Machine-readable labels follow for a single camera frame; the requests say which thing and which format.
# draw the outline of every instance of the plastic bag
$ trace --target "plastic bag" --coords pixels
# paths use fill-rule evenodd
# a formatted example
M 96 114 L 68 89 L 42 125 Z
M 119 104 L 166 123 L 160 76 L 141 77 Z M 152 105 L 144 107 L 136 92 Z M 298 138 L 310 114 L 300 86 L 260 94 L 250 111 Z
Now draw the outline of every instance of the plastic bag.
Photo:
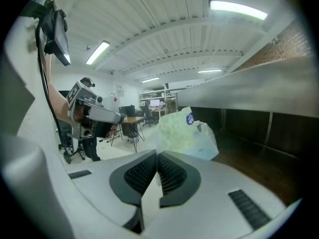
M 218 154 L 213 130 L 194 121 L 190 107 L 161 117 L 152 138 L 157 153 L 171 150 L 206 160 Z

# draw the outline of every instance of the floor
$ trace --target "floor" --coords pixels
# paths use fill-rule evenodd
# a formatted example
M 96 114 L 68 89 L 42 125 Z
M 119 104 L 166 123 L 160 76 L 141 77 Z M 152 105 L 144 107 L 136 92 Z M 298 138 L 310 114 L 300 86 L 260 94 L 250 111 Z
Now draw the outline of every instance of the floor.
M 155 125 L 152 125 L 151 127 L 149 127 L 149 125 L 142 126 L 145 142 L 142 139 L 138 141 L 137 151 L 143 151 L 154 148 L 154 145 L 152 144 L 152 133 L 155 131 L 155 127 Z M 135 153 L 133 144 L 130 141 L 127 141 L 127 139 L 128 138 L 126 136 L 123 137 L 123 140 L 121 140 L 120 137 L 115 138 L 111 146 L 110 142 L 107 142 L 102 138 L 98 138 L 96 147 L 98 156 L 103 160 L 107 160 Z M 79 154 L 76 154 L 72 157 L 72 164 L 88 162 L 92 162 L 92 160 L 85 157 L 85 160 L 83 161 Z M 158 186 L 157 184 L 158 178 L 159 175 L 156 174 L 142 197 L 142 211 L 145 227 L 148 227 L 148 225 L 155 219 L 157 211 L 160 209 L 159 199 L 163 196 L 163 194 L 161 186 Z

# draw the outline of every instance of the shelf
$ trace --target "shelf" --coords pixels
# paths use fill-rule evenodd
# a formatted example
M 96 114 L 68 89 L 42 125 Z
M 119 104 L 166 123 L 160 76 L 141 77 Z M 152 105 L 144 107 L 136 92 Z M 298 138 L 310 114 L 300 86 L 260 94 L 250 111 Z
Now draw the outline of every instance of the shelf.
M 183 88 L 166 89 L 166 91 L 184 90 L 184 89 L 189 89 L 189 88 L 192 88 L 192 87 L 183 87 Z
M 140 101 L 146 101 L 146 100 L 152 100 L 152 99 L 161 99 L 161 98 L 165 98 L 165 97 L 143 98 L 143 99 L 140 99 Z
M 156 97 L 156 98 L 143 98 L 143 99 L 140 99 L 140 101 L 145 101 L 145 100 L 152 100 L 152 99 L 160 99 L 160 98 L 165 98 L 165 97 Z
M 160 92 L 164 92 L 164 91 L 165 91 L 165 90 L 154 90 L 154 91 L 149 91 L 149 92 L 140 93 L 140 95 L 160 93 Z
M 184 90 L 184 89 L 188 89 L 188 88 L 191 88 L 191 87 L 166 89 L 166 91 Z M 140 93 L 140 95 L 153 94 L 153 93 L 161 93 L 161 92 L 165 92 L 165 90 L 154 90 L 154 91 L 149 91 L 149 92 Z

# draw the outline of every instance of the fluorescent light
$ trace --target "fluorescent light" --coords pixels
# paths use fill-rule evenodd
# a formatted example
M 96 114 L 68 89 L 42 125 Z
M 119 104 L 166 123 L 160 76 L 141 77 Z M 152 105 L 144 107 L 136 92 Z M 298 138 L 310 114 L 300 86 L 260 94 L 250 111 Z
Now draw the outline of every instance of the fluorescent light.
M 220 72 L 221 69 L 213 69 L 213 70 L 205 70 L 205 71 L 198 71 L 199 73 L 210 73 L 210 72 Z
M 264 20 L 268 14 L 265 12 L 262 12 L 260 10 L 238 4 L 233 2 L 222 2 L 222 1 L 210 1 L 210 9 L 211 10 L 227 10 L 227 11 L 233 11 L 238 12 L 246 15 L 250 15 L 259 19 Z
M 153 78 L 153 79 L 149 79 L 149 80 L 146 80 L 146 81 L 142 81 L 142 83 L 144 83 L 144 82 L 150 82 L 150 81 L 158 80 L 158 79 L 159 79 L 159 77 L 156 77 L 156 78 Z
M 98 56 L 100 56 L 101 53 L 109 46 L 110 46 L 110 44 L 107 41 L 103 41 L 100 44 L 100 46 L 93 52 L 91 57 L 89 57 L 88 61 L 86 61 L 86 64 L 87 65 L 92 65 L 93 62 L 98 58 Z

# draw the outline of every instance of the black pants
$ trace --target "black pants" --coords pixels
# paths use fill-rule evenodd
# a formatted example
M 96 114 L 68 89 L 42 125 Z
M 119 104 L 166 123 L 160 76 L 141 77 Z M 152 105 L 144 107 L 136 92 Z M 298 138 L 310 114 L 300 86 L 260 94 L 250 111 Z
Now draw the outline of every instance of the black pants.
M 96 153 L 96 137 L 91 137 L 83 140 L 83 148 L 85 155 L 91 158 L 93 161 L 100 160 Z

